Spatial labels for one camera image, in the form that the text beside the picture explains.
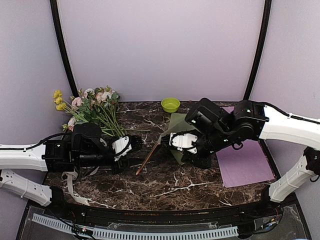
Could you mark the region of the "peach and green wrapping paper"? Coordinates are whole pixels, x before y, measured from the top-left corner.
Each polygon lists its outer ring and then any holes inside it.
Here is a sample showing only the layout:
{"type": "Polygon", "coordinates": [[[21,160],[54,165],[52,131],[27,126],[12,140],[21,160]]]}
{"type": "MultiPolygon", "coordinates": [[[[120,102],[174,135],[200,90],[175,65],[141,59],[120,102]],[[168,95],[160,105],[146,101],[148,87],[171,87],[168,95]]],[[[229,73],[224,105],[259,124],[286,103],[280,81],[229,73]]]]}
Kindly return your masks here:
{"type": "MultiPolygon", "coordinates": [[[[166,131],[160,134],[158,140],[155,142],[153,145],[152,149],[148,153],[148,155],[145,157],[142,165],[139,167],[135,175],[139,175],[140,172],[143,170],[143,168],[146,166],[148,161],[151,159],[152,155],[155,154],[161,147],[161,137],[165,135],[169,135],[170,133],[179,133],[179,132],[187,132],[187,133],[192,133],[198,137],[198,131],[192,126],[189,125],[187,122],[185,122],[185,114],[182,113],[172,113],[169,121],[169,126],[166,131]]],[[[181,162],[182,156],[189,152],[189,151],[179,151],[174,147],[169,147],[168,148],[170,152],[172,153],[173,157],[177,161],[179,165],[183,165],[184,163],[181,162]]]]}

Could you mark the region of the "yellow fake flower stem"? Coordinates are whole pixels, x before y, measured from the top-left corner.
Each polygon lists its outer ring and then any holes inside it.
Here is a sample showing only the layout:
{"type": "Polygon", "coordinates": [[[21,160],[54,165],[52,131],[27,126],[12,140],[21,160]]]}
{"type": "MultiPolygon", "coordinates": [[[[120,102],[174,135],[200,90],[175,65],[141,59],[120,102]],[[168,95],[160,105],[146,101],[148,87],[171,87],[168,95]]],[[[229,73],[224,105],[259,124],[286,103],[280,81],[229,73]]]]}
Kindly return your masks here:
{"type": "Polygon", "coordinates": [[[64,111],[67,114],[71,114],[72,117],[80,122],[83,120],[79,107],[82,105],[82,99],[80,97],[71,97],[71,102],[63,99],[63,93],[61,90],[55,90],[53,93],[53,102],[55,103],[55,109],[57,111],[64,111]]]}

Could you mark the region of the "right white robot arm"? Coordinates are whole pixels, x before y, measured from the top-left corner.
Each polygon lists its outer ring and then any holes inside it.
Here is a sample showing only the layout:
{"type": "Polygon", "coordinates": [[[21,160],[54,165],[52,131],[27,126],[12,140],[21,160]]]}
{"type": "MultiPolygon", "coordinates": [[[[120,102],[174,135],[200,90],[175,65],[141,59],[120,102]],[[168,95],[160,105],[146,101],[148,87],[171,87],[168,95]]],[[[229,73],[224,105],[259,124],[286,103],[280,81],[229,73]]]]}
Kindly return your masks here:
{"type": "Polygon", "coordinates": [[[287,113],[267,103],[239,101],[231,112],[202,98],[184,121],[192,130],[170,130],[160,144],[181,151],[184,161],[208,169],[209,155],[227,147],[240,150],[246,140],[280,140],[306,148],[298,162],[267,189],[267,197],[255,205],[255,213],[266,217],[306,181],[320,176],[320,121],[287,113]]]}

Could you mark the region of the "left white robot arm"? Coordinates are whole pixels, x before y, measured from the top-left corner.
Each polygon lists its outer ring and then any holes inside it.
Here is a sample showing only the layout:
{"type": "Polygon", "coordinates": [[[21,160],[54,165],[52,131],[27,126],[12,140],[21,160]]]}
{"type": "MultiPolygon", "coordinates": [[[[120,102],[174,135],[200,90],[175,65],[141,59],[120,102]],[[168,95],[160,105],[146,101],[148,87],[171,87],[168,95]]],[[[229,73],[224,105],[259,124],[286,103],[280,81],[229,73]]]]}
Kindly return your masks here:
{"type": "Polygon", "coordinates": [[[67,218],[71,208],[64,202],[62,189],[30,181],[14,171],[61,173],[72,198],[89,205],[89,199],[80,197],[73,189],[78,171],[87,169],[92,175],[99,167],[109,166],[113,174],[121,173],[130,165],[127,154],[141,150],[142,146],[142,138],[136,135],[105,141],[101,128],[94,123],[77,124],[73,131],[51,135],[34,145],[1,145],[0,186],[21,198],[50,206],[58,217],[67,218]]]}

